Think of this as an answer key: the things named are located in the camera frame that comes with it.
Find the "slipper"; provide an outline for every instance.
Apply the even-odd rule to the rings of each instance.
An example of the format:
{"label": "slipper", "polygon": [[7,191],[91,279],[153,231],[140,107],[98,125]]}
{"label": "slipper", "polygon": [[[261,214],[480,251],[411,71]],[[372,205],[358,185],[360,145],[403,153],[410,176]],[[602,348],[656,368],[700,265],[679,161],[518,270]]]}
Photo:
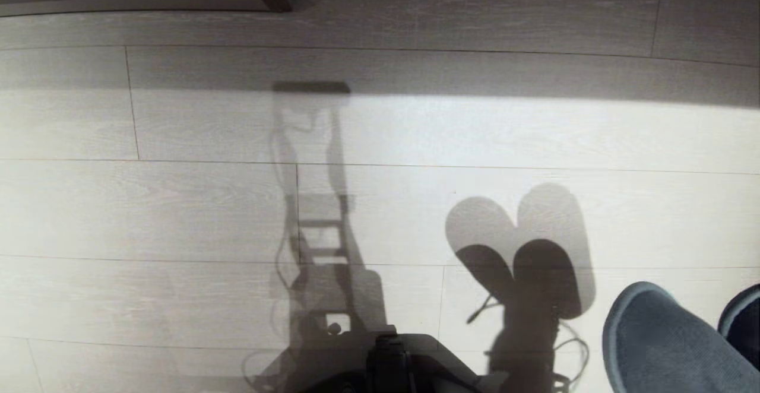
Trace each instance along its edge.
{"label": "slipper", "polygon": [[760,370],[760,284],[746,288],[728,303],[717,330]]}
{"label": "slipper", "polygon": [[757,393],[760,372],[655,284],[625,288],[608,314],[604,366],[616,393]]}

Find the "laminate flooring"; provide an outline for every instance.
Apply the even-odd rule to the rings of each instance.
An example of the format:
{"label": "laminate flooring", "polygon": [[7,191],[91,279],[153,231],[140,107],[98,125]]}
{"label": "laminate flooring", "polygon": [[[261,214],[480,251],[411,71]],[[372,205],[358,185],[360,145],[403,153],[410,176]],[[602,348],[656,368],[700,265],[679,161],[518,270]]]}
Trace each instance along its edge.
{"label": "laminate flooring", "polygon": [[627,285],[760,281],[757,0],[298,2],[0,19],[0,391],[290,393],[390,325],[493,391],[530,249],[611,391]]}

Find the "floor seam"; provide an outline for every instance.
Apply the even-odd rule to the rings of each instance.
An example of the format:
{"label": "floor seam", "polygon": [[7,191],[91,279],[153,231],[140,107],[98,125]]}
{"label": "floor seam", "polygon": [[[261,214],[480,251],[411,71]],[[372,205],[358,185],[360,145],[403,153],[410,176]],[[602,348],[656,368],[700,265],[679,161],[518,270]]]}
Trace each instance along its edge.
{"label": "floor seam", "polygon": [[657,12],[654,14],[654,30],[652,30],[652,45],[649,47],[649,58],[654,57],[654,44],[657,41],[657,23],[660,22],[660,8],[662,7],[662,0],[657,0]]}
{"label": "floor seam", "polygon": [[123,162],[123,163],[205,163],[205,164],[239,164],[239,165],[271,165],[271,166],[352,166],[352,167],[399,167],[399,168],[435,168],[435,169],[504,169],[504,170],[553,170],[563,172],[641,172],[641,173],[689,173],[696,175],[743,175],[760,176],[760,172],[719,172],[697,170],[659,170],[659,169],[611,169],[601,167],[539,167],[539,166],[447,166],[423,164],[392,164],[392,163],[287,163],[287,162],[230,162],[209,160],[130,160],[130,159],[18,159],[0,158],[0,162]]}
{"label": "floor seam", "polygon": [[138,123],[135,120],[135,103],[132,99],[132,81],[129,74],[129,53],[127,46],[124,46],[124,61],[127,68],[127,87],[129,89],[129,106],[132,112],[132,130],[135,133],[135,152],[137,153],[138,160],[140,160],[140,144],[138,143]]}
{"label": "floor seam", "polygon": [[32,366],[34,367],[34,374],[37,376],[37,383],[40,385],[40,391],[41,393],[45,393],[45,388],[43,387],[43,380],[40,377],[40,369],[37,368],[37,361],[34,358],[34,351],[32,350],[32,344],[30,343],[29,338],[25,338],[27,341],[27,349],[29,350],[29,357],[32,358]]}
{"label": "floor seam", "polygon": [[709,65],[727,65],[727,66],[743,66],[744,68],[760,69],[758,64],[734,64],[731,62],[719,62],[719,61],[700,61],[697,59],[684,59],[684,58],[655,58],[651,55],[611,55],[601,53],[573,53],[573,52],[519,52],[519,50],[470,50],[470,49],[405,49],[404,47],[329,47],[329,46],[268,46],[268,45],[204,45],[204,44],[154,44],[154,45],[123,45],[123,44],[105,44],[105,45],[89,45],[89,46],[40,46],[40,47],[8,47],[7,49],[0,49],[0,52],[10,52],[11,50],[46,50],[46,49],[87,49],[88,47],[211,47],[212,49],[298,49],[298,50],[377,50],[377,52],[443,52],[443,53],[504,53],[513,55],[571,55],[571,56],[595,56],[595,57],[608,57],[608,58],[630,58],[630,59],[646,59],[657,61],[679,61],[679,62],[694,62],[698,64]]}
{"label": "floor seam", "polygon": [[300,183],[298,178],[298,163],[296,165],[296,240],[298,241],[298,263],[303,264],[303,255],[301,253],[301,208],[300,204]]}
{"label": "floor seam", "polygon": [[[28,259],[54,259],[54,260],[70,260],[70,261],[110,261],[110,262],[135,262],[135,263],[167,263],[167,264],[256,264],[256,265],[294,265],[294,266],[318,266],[325,264],[314,264],[305,262],[277,262],[277,261],[240,261],[240,260],[181,260],[181,259],[127,259],[127,258],[81,258],[81,257],[65,257],[65,256],[41,256],[41,255],[12,255],[12,254],[0,254],[0,258],[28,258]],[[458,268],[466,270],[459,264],[394,264],[394,263],[376,263],[376,262],[362,262],[358,264],[346,264],[353,267],[411,267],[411,268]],[[611,266],[589,266],[589,267],[573,267],[575,271],[620,271],[620,270],[745,270],[745,269],[758,269],[760,265],[739,265],[739,266],[694,266],[694,267],[648,267],[648,266],[625,266],[625,267],[611,267]]]}
{"label": "floor seam", "polygon": [[443,290],[445,287],[445,280],[446,280],[446,266],[444,265],[441,268],[441,298],[439,299],[439,309],[438,309],[438,337],[437,339],[440,344],[443,344],[441,342],[441,325],[443,323],[442,322],[443,321]]}

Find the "gray slipper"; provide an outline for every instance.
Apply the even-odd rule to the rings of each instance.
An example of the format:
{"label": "gray slipper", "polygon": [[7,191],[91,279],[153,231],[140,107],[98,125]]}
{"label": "gray slipper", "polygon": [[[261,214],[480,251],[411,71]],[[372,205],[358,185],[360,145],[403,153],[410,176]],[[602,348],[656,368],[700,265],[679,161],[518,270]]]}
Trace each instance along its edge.
{"label": "gray slipper", "polygon": [[760,388],[760,372],[724,337],[647,282],[620,293],[604,323],[602,348],[616,393]]}

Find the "wooden floor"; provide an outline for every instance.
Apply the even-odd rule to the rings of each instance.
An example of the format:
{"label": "wooden floor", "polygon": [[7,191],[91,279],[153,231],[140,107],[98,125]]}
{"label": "wooden floor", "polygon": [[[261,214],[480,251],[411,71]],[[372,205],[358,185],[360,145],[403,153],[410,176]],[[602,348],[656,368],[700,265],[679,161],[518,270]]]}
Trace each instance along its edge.
{"label": "wooden floor", "polygon": [[611,391],[624,287],[715,325],[760,282],[758,0],[296,5],[0,19],[0,391],[363,366],[312,317],[417,334],[473,381],[509,320],[468,323],[489,291],[456,252],[515,275],[534,239],[577,285],[575,391]]}

